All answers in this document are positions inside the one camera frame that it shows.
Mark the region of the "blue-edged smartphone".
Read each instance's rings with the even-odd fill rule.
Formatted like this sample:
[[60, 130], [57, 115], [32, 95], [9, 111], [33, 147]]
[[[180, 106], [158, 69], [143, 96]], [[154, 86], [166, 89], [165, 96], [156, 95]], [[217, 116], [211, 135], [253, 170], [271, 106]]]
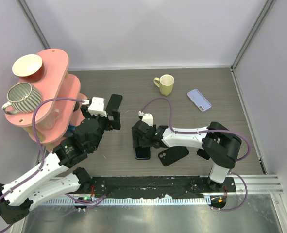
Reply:
[[135, 158], [137, 160], [149, 160], [151, 158], [150, 147], [136, 147]]

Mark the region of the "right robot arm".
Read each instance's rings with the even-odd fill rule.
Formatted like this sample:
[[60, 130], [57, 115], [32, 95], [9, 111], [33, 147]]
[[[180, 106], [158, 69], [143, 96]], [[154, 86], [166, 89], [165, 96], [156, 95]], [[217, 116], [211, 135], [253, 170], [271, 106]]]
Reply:
[[132, 127], [132, 137], [134, 148], [197, 148], [199, 157], [213, 161], [207, 186], [214, 192], [224, 187], [225, 178], [235, 167], [242, 144], [238, 136], [217, 122], [198, 129], [171, 129], [169, 126], [150, 126], [139, 120]]

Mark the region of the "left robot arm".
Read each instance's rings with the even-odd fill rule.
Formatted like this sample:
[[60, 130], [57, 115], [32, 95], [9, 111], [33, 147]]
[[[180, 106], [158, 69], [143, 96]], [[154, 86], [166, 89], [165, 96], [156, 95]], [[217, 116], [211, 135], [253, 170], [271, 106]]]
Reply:
[[105, 131], [120, 130], [118, 107], [105, 110], [105, 115], [87, 115], [75, 128], [74, 134], [61, 141], [41, 163], [11, 183], [0, 184], [0, 216], [12, 225], [25, 218], [43, 202], [61, 194], [87, 193], [92, 179], [84, 168], [77, 168], [58, 182], [48, 181], [74, 167], [97, 150]]

